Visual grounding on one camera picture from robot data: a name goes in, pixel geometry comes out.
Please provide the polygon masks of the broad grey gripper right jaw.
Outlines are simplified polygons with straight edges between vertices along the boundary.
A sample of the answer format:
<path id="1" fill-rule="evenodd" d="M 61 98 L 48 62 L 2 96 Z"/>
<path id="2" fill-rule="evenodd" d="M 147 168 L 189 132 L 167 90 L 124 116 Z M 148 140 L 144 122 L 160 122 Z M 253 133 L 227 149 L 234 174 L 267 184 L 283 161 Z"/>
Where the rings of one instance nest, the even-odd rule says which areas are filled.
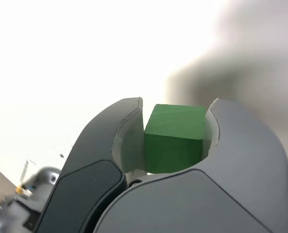
<path id="1" fill-rule="evenodd" d="M 288 159 L 274 134 L 242 105 L 207 112 L 208 156 L 118 196 L 96 233 L 288 233 Z"/>

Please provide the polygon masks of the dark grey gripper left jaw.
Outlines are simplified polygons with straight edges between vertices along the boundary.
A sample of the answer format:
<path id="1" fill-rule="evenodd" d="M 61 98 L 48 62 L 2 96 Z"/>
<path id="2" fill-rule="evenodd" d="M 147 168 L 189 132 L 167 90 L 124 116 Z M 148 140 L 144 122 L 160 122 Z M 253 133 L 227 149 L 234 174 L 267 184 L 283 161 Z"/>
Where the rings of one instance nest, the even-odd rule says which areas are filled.
<path id="1" fill-rule="evenodd" d="M 35 231 L 93 232 L 110 203 L 145 174 L 143 100 L 122 99 L 80 133 Z"/>

